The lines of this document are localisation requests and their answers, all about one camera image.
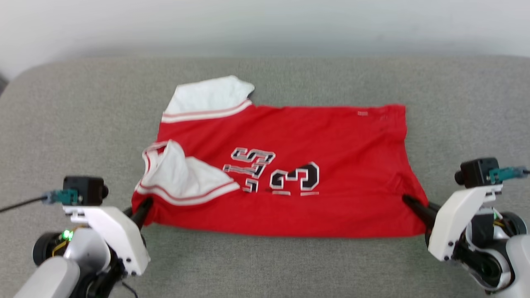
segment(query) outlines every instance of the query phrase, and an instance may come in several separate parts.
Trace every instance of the gray fabric surface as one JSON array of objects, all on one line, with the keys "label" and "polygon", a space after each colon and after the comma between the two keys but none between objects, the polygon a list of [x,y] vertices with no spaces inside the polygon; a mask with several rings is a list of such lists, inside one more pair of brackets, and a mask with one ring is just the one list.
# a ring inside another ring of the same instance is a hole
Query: gray fabric surface
[{"label": "gray fabric surface", "polygon": [[2,95],[2,92],[5,89],[6,83],[0,79],[0,95]]},{"label": "gray fabric surface", "polygon": [[[0,97],[1,205],[82,173],[104,177],[105,204],[125,208],[176,85],[229,74],[255,85],[256,104],[406,104],[410,163],[437,203],[458,189],[462,161],[530,165],[525,58],[88,59],[32,69]],[[528,181],[510,181],[497,207],[530,220],[529,192]],[[73,224],[60,206],[40,204],[0,218],[0,296],[12,297],[35,269],[37,237]],[[422,236],[279,239],[158,225],[144,235],[152,262],[128,281],[140,297],[484,296]],[[132,295],[117,286],[113,297]]]}]

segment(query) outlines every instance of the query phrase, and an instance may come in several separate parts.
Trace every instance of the jersey number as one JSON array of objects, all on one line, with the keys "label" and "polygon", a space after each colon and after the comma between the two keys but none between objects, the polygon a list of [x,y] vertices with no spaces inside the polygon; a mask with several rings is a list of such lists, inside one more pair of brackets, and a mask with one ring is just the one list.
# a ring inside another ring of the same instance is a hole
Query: jersey number
[{"label": "jersey number", "polygon": [[[234,150],[234,152],[232,152],[231,158],[233,160],[251,163],[251,165],[249,167],[240,167],[231,164],[226,164],[223,167],[223,171],[250,175],[252,178],[246,179],[246,187],[243,188],[243,190],[246,192],[258,192],[259,183],[256,179],[260,178],[265,167],[270,164],[275,157],[276,154],[274,152],[257,149],[248,150],[247,148],[238,147]],[[279,190],[282,190],[284,188],[284,181],[300,180],[300,190],[309,191],[313,190],[319,184],[319,179],[319,166],[316,165],[316,163],[314,162],[310,162],[309,164],[301,166],[291,172],[286,172],[282,170],[273,171],[270,175],[269,185],[273,190],[276,190],[276,192],[282,193],[284,191]]]}]

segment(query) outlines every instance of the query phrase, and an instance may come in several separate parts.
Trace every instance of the black cable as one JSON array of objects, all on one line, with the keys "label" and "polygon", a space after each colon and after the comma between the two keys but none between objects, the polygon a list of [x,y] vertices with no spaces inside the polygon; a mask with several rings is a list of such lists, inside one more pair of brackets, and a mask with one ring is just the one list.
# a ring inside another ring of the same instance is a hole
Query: black cable
[{"label": "black cable", "polygon": [[121,282],[121,284],[127,288],[129,291],[131,291],[134,295],[134,298],[138,298],[138,294],[136,294],[136,291],[131,287],[129,286],[128,284],[126,284],[124,281]]},{"label": "black cable", "polygon": [[30,200],[27,200],[27,201],[23,201],[21,203],[13,204],[11,206],[7,206],[7,207],[4,207],[4,208],[0,209],[0,213],[8,211],[8,210],[11,210],[11,209],[18,208],[20,206],[31,204],[31,203],[34,203],[34,202],[37,202],[37,201],[42,201],[42,200],[45,200],[47,198],[48,197],[40,197],[40,198],[35,198],[35,199],[30,199]]},{"label": "black cable", "polygon": [[502,221],[503,221],[503,223],[504,223],[504,227],[505,227],[506,230],[508,231],[508,233],[507,233],[507,234],[509,234],[508,236],[510,236],[510,237],[515,236],[516,234],[515,234],[515,232],[514,232],[514,229],[512,229],[512,228],[511,228],[511,225],[510,225],[510,224],[511,224],[511,221],[507,221],[507,220],[502,220]]}]

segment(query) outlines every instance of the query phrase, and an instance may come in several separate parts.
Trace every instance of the basketball jersey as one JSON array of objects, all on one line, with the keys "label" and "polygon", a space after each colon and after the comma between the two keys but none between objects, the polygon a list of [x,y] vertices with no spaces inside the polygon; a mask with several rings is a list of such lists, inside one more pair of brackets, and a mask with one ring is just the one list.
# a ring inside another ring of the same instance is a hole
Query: basketball jersey
[{"label": "basketball jersey", "polygon": [[235,76],[177,87],[133,209],[146,224],[266,236],[396,237],[425,232],[402,202],[427,198],[404,140],[405,107],[270,107]]}]

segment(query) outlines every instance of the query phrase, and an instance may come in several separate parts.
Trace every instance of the cable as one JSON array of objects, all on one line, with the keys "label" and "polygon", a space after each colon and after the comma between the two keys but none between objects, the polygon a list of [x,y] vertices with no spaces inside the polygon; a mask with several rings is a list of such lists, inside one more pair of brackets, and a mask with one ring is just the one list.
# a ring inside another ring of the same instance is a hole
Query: cable
[{"label": "cable", "polygon": [[53,251],[51,252],[51,256],[54,257],[54,256],[55,256],[55,253],[56,253],[59,249],[63,248],[63,247],[64,247],[65,245],[67,245],[67,244],[68,244],[68,241],[66,241],[66,240],[63,241],[63,242],[61,242],[58,246],[56,246],[56,247],[53,249]]},{"label": "cable", "polygon": [[511,225],[510,225],[510,222],[509,221],[506,221],[506,220],[503,220],[504,221],[504,226],[506,227],[506,230],[508,231],[510,237],[513,237],[516,235],[514,229],[511,228]]},{"label": "cable", "polygon": [[138,298],[138,294],[136,294],[136,291],[135,291],[131,286],[129,286],[128,284],[126,284],[124,281],[122,281],[121,284],[122,284],[125,288],[127,288],[129,291],[131,291],[131,293],[133,293],[134,298]]},{"label": "cable", "polygon": [[11,206],[7,206],[7,207],[4,207],[2,209],[0,209],[0,213],[2,212],[5,212],[5,211],[8,211],[8,210],[11,210],[11,209],[15,209],[15,208],[18,208],[20,206],[24,206],[24,205],[27,205],[27,204],[31,204],[31,203],[34,203],[34,202],[37,202],[37,201],[42,201],[42,200],[45,200],[47,199],[48,197],[39,197],[39,198],[35,198],[35,199],[30,199],[30,200],[27,200],[27,201],[23,201],[21,203],[17,203],[17,204],[13,204]]}]

